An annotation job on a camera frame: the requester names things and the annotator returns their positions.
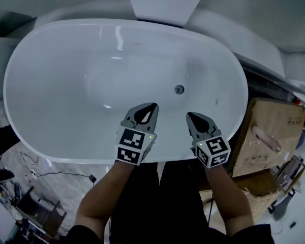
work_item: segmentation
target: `bathtub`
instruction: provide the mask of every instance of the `bathtub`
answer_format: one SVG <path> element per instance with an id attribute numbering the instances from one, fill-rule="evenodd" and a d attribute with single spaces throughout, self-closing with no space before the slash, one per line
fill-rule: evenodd
<path id="1" fill-rule="evenodd" d="M 131 20 L 65 20 L 35 29 L 13 52 L 4 80 L 17 136 L 39 156 L 65 163 L 112 164 L 120 122 L 147 102 L 160 110 L 144 162 L 194 158 L 186 113 L 211 117 L 230 139 L 247 101 L 242 67 L 224 45 Z"/>

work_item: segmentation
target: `floor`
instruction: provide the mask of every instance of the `floor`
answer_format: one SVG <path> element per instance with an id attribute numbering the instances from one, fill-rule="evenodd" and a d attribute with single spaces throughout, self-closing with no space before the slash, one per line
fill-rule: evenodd
<path id="1" fill-rule="evenodd" d="M 0 127 L 9 125 L 5 110 L 0 109 Z M 0 159 L 0 168 L 7 168 L 15 174 L 13 182 L 20 184 L 25 193 L 31 186 L 35 188 L 34 194 L 54 205 L 58 200 L 62 208 L 67 212 L 59 234 L 65 235 L 75 222 L 77 208 L 84 195 L 93 187 L 88 177 L 91 174 L 98 182 L 110 169 L 111 165 L 83 165 L 55 163 L 38 157 L 30 151 L 22 142 L 17 143 L 6 151 Z M 161 176 L 164 164 L 158 165 L 158 174 Z M 46 173 L 68 172 L 70 174 L 47 174 Z"/>

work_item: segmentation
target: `black pants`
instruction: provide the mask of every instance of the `black pants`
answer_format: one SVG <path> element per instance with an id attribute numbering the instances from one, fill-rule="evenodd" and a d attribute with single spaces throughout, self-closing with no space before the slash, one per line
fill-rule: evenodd
<path id="1" fill-rule="evenodd" d="M 199 243 L 208 228 L 187 161 L 135 167 L 112 214 L 111 243 Z"/>
<path id="2" fill-rule="evenodd" d="M 11 126 L 0 128 L 0 156 L 19 141 Z"/>

